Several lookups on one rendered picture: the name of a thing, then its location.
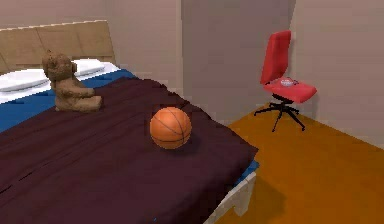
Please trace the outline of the white pillow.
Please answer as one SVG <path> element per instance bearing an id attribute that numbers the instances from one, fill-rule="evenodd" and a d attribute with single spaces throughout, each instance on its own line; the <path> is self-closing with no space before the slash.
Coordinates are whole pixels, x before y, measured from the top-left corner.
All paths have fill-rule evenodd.
<path id="1" fill-rule="evenodd" d="M 73 60 L 73 63 L 75 63 L 77 67 L 77 71 L 75 72 L 76 76 L 88 75 L 105 68 L 104 64 L 98 59 L 78 59 Z"/>
<path id="2" fill-rule="evenodd" d="M 0 76 L 0 92 L 19 91 L 48 81 L 42 69 L 25 69 Z"/>

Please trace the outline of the bed with maroon blanket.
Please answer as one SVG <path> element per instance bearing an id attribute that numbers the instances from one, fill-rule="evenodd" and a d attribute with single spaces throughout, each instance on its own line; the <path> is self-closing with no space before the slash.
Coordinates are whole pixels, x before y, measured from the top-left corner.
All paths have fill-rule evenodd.
<path id="1" fill-rule="evenodd" d="M 121 70 L 91 84 L 96 113 L 58 112 L 50 92 L 0 106 L 0 224 L 214 224 L 245 212 L 253 146 L 156 81 Z M 192 123 L 177 149 L 150 135 L 165 107 Z"/>

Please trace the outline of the red office chair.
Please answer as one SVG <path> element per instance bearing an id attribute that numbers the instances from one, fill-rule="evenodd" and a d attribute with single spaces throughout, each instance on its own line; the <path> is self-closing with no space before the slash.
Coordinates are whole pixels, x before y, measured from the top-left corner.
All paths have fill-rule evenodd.
<path id="1" fill-rule="evenodd" d="M 269 111 L 278 111 L 278 116 L 272 131 L 276 130 L 277 124 L 284 113 L 288 114 L 301 126 L 301 130 L 304 131 L 305 125 L 297 118 L 299 110 L 291 107 L 291 104 L 304 103 L 311 99 L 317 92 L 314 86 L 285 75 L 288 69 L 291 36 L 292 33 L 290 30 L 271 34 L 264 58 L 260 84 L 266 91 L 272 94 L 274 99 L 279 100 L 279 103 L 270 102 L 267 108 L 255 111 L 254 115 Z M 294 84 L 290 87 L 284 87 L 280 84 L 282 79 L 292 79 Z"/>

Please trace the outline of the brown teddy bear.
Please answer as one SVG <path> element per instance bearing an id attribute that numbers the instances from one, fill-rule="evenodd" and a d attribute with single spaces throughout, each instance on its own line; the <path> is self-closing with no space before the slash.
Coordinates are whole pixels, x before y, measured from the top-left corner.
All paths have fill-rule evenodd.
<path id="1" fill-rule="evenodd" d="M 76 78 L 77 65 L 69 57 L 48 50 L 42 58 L 42 66 L 55 93 L 56 111 L 89 113 L 101 108 L 102 97 Z"/>

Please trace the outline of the orange basketball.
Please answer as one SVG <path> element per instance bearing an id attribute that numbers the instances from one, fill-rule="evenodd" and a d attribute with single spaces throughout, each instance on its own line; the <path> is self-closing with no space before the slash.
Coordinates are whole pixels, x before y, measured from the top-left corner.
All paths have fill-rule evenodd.
<path id="1" fill-rule="evenodd" d="M 177 149 L 190 138 L 192 123 L 189 116 L 176 107 L 165 107 L 150 120 L 152 140 L 164 149 Z"/>

